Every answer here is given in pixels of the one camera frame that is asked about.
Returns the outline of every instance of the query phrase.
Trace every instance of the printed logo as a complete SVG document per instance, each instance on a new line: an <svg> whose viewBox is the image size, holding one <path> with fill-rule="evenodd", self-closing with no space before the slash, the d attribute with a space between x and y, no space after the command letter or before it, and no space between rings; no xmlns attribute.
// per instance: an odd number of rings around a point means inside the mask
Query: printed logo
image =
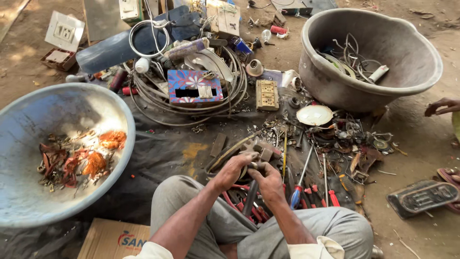
<svg viewBox="0 0 460 259"><path fill-rule="evenodd" d="M131 250L140 250L146 242L147 240L136 238L134 235L130 235L126 230L118 237L118 246L126 246L126 249Z"/></svg>

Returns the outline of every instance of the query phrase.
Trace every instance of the yellow paint stain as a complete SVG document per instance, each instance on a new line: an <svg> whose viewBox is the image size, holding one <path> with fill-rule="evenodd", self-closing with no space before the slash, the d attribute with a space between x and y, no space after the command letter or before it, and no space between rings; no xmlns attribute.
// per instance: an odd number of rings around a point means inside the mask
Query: yellow paint stain
<svg viewBox="0 0 460 259"><path fill-rule="evenodd" d="M207 149L208 145L201 143L186 143L186 149L182 151L184 155L184 165L188 167L188 175L193 177L196 180L198 175L195 175L195 158L198 154L198 151Z"/></svg>

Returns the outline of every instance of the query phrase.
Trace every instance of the grey plastic basin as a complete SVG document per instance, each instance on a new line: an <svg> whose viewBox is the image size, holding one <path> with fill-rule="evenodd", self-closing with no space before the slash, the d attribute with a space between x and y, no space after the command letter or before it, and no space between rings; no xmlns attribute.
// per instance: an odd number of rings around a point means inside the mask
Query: grey plastic basin
<svg viewBox="0 0 460 259"><path fill-rule="evenodd" d="M38 184L42 158L38 146L49 133L76 135L77 131L122 130L125 148L114 154L112 173L84 189ZM118 179L131 156L135 125L126 103L106 88L87 83L65 83L25 95L0 111L0 227L35 227L82 211Z"/></svg>
<svg viewBox="0 0 460 259"><path fill-rule="evenodd" d="M390 68L377 86L340 73L315 52L333 46L333 39L343 45L349 32L358 41L359 54ZM424 92L443 72L439 53L410 22L375 12L349 8L320 12L305 23L301 39L299 74L307 90L327 105L352 112L370 112L400 96Z"/></svg>

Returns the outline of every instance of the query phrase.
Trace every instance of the metal scrap pile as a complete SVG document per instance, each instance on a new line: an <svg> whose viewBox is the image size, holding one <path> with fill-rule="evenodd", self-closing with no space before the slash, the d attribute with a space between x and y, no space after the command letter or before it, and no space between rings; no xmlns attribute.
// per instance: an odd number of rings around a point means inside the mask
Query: metal scrap pile
<svg viewBox="0 0 460 259"><path fill-rule="evenodd" d="M42 162L37 171L43 174L40 184L50 186L50 192L59 186L76 188L79 183L86 185L89 180L97 180L112 171L112 156L115 149L122 149L126 134L109 131L97 135L94 130L75 137L50 134L49 143L40 143Z"/></svg>

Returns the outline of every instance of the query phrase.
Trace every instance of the forearm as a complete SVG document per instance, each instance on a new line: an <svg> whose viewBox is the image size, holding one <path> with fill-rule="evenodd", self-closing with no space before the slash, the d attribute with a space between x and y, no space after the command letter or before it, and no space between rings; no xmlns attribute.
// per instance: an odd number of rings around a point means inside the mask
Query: forearm
<svg viewBox="0 0 460 259"><path fill-rule="evenodd" d="M149 241L169 250L174 259L185 258L199 227L220 193L219 188L210 181L195 198L176 211Z"/></svg>
<svg viewBox="0 0 460 259"><path fill-rule="evenodd" d="M302 221L289 208L286 201L270 204L269 208L289 245L317 243Z"/></svg>

